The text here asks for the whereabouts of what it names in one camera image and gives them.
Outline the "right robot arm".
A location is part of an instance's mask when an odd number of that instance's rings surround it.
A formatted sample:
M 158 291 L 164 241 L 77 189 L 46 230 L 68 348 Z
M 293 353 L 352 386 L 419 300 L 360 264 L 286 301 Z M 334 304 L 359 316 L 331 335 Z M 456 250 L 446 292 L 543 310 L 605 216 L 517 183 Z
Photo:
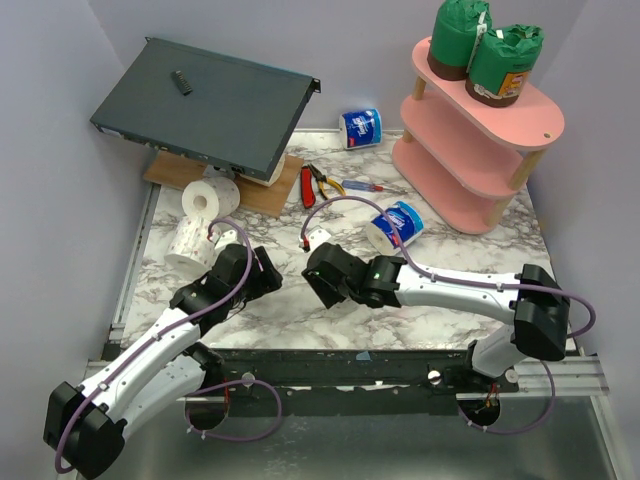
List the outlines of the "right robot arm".
M 472 313 L 501 322 L 491 335 L 470 343 L 460 379 L 480 392 L 526 358 L 564 359 L 570 301 L 542 267 L 518 273 L 478 274 L 412 266 L 396 256 L 364 261 L 323 243 L 302 273 L 325 307 L 351 299 L 370 308 L 428 306 Z

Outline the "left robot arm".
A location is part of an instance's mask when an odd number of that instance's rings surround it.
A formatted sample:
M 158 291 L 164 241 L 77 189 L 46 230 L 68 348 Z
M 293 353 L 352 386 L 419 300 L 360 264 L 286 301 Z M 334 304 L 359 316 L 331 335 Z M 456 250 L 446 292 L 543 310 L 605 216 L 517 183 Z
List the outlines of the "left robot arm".
M 281 286 L 282 276 L 265 248 L 230 244 L 103 370 L 77 386 L 59 384 L 48 399 L 43 439 L 55 450 L 61 472 L 99 477 L 136 428 L 168 403 L 194 390 L 214 393 L 222 372 L 200 339 L 237 305 Z

